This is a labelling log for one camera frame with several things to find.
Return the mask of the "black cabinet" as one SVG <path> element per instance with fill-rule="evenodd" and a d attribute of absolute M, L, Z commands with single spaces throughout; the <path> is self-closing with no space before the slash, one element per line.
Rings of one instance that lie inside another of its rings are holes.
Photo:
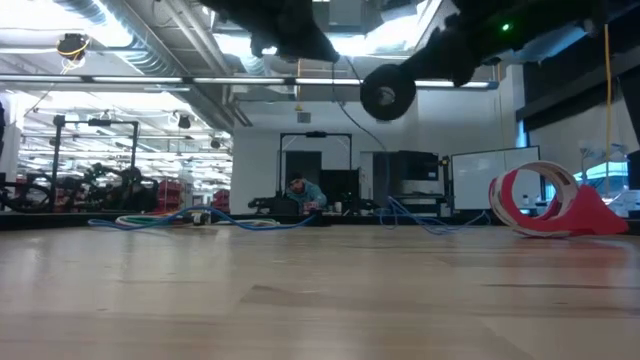
<path fill-rule="evenodd" d="M 403 194 L 440 193 L 440 168 L 437 153 L 400 151 L 398 155 Z"/>

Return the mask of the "person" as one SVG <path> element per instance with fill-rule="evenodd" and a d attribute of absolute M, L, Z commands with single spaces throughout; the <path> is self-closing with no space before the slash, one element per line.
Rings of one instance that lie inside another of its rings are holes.
<path fill-rule="evenodd" d="M 142 184 L 144 177 L 137 167 L 124 169 L 121 173 L 121 186 L 125 197 L 132 197 L 145 190 Z"/>
<path fill-rule="evenodd" d="M 285 196 L 297 203 L 300 214 L 307 210 L 322 210 L 327 205 L 327 197 L 321 188 L 299 172 L 289 174 Z"/>

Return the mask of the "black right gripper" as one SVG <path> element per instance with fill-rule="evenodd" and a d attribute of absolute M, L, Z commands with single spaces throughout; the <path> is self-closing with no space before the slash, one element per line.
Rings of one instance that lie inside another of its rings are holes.
<path fill-rule="evenodd" d="M 457 11 L 400 69 L 413 80 L 466 84 L 476 69 L 508 48 L 516 13 L 531 0 L 451 0 Z"/>

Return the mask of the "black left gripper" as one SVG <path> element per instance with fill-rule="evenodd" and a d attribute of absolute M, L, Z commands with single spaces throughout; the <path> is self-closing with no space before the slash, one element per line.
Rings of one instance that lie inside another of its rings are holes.
<path fill-rule="evenodd" d="M 262 57 L 275 48 L 280 57 L 335 63 L 340 55 L 318 28 L 312 0 L 199 0 L 222 21 L 231 21 L 250 33 L 250 49 Z"/>

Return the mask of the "black ceiling device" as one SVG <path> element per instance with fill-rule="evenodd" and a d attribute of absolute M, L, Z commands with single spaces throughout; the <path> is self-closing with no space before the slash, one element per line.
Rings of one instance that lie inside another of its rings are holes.
<path fill-rule="evenodd" d="M 66 33 L 57 42 L 56 51 L 64 59 L 69 61 L 81 61 L 86 54 L 90 38 L 80 33 Z"/>

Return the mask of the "black cord spool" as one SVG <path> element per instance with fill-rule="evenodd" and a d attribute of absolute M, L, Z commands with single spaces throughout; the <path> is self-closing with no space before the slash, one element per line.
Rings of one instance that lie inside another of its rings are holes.
<path fill-rule="evenodd" d="M 415 95 L 415 80 L 395 64 L 378 67 L 365 77 L 360 87 L 363 108 L 380 121 L 393 121 L 403 116 Z"/>

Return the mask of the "white whiteboard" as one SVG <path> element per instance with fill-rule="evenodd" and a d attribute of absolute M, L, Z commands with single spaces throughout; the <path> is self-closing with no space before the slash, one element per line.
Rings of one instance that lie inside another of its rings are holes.
<path fill-rule="evenodd" d="M 455 210 L 489 210 L 491 181 L 526 163 L 538 161 L 538 146 L 456 154 L 451 158 Z M 520 170 L 512 197 L 520 209 L 533 209 L 541 198 L 541 178 L 536 172 Z"/>

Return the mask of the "red tape dispenser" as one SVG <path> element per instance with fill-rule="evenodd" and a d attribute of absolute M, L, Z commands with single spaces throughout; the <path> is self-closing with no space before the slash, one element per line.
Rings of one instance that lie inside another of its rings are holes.
<path fill-rule="evenodd" d="M 513 199 L 513 187 L 521 170 L 538 173 L 556 190 L 546 211 L 539 216 L 523 214 Z M 525 163 L 494 178 L 489 185 L 489 204 L 505 225 L 529 237 L 605 236 L 629 230 L 626 220 L 603 202 L 594 187 L 578 184 L 564 167 L 548 161 Z"/>

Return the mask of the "long light bar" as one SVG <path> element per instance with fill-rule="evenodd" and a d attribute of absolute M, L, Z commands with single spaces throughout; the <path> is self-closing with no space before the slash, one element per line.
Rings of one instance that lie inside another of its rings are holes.
<path fill-rule="evenodd" d="M 261 86 L 348 86 L 357 87 L 358 79 L 298 78 L 298 77 L 161 77 L 161 76 L 94 76 L 94 75 L 33 75 L 0 73 L 0 82 L 19 83 L 109 83 L 153 85 L 261 85 Z"/>

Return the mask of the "silver ventilation duct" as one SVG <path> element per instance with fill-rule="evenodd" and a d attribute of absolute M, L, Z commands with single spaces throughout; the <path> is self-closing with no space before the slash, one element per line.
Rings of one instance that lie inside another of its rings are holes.
<path fill-rule="evenodd" d="M 122 53 L 124 60 L 147 76 L 190 76 L 191 73 L 171 53 L 151 27 L 139 16 L 128 0 L 53 0 L 65 10 L 81 15 L 92 25 L 119 25 L 132 40 Z M 239 124 L 251 127 L 251 121 L 235 105 L 223 103 L 222 90 L 203 92 L 200 86 L 188 85 L 179 95 L 212 127 L 232 129 Z"/>

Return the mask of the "background robot rig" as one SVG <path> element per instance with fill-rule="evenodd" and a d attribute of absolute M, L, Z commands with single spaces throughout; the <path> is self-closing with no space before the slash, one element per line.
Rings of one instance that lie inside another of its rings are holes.
<path fill-rule="evenodd" d="M 52 138 L 53 162 L 49 174 L 28 173 L 23 181 L 9 181 L 7 174 L 0 172 L 0 208 L 26 214 L 154 210 L 159 187 L 157 180 L 142 174 L 145 190 L 132 197 L 125 197 L 121 186 L 122 171 L 136 167 L 139 123 L 126 123 L 132 128 L 132 134 L 129 136 L 132 145 L 128 167 L 115 169 L 94 163 L 79 176 L 60 177 L 58 173 L 62 155 L 62 129 L 69 123 L 63 115 L 56 115 L 53 119 L 56 132 Z"/>

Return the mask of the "red tool cabinet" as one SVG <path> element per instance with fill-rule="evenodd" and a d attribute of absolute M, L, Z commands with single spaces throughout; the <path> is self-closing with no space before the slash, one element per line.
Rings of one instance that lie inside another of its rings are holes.
<path fill-rule="evenodd" d="M 178 211 L 183 206 L 184 186 L 177 180 L 162 180 L 156 196 L 155 213 Z"/>

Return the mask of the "black metal table frame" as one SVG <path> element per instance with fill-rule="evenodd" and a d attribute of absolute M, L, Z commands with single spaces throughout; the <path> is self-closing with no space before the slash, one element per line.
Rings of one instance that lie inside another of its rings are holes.
<path fill-rule="evenodd" d="M 54 229 L 88 226 L 90 220 L 104 220 L 114 222 L 119 216 L 126 216 L 126 213 L 39 213 L 22 214 L 12 212 L 0 213 L 0 231 L 10 230 L 34 230 L 34 229 Z M 304 221 L 304 216 L 290 215 L 231 215 L 236 221 L 272 219 L 284 225 L 293 225 Z M 379 216 L 337 216 L 323 215 L 323 223 L 326 225 L 417 225 L 417 222 L 408 215 L 383 215 Z M 449 217 L 449 218 L 426 218 L 421 217 L 420 221 L 430 226 L 463 227 L 463 226 L 503 226 L 503 223 L 496 217 L 489 215 L 478 215 L 476 217 Z"/>

